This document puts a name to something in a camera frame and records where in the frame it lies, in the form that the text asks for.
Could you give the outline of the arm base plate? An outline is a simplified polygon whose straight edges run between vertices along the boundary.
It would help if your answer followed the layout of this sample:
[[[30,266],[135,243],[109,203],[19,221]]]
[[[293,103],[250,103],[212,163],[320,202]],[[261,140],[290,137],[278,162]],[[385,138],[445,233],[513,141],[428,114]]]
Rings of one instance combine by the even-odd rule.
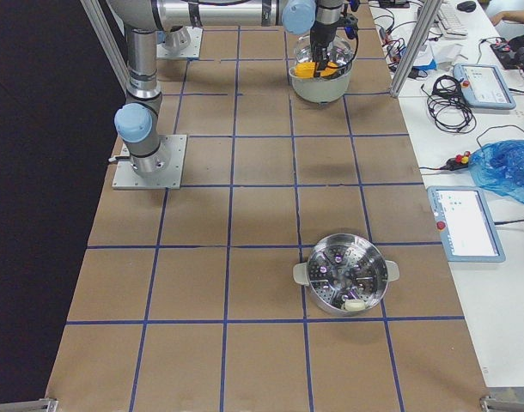
[[[158,151],[135,157],[125,143],[116,162],[112,188],[115,190],[178,190],[183,176],[187,135],[159,135]]]
[[[164,60],[198,59],[203,29],[200,27],[173,27],[157,33],[156,58]]]

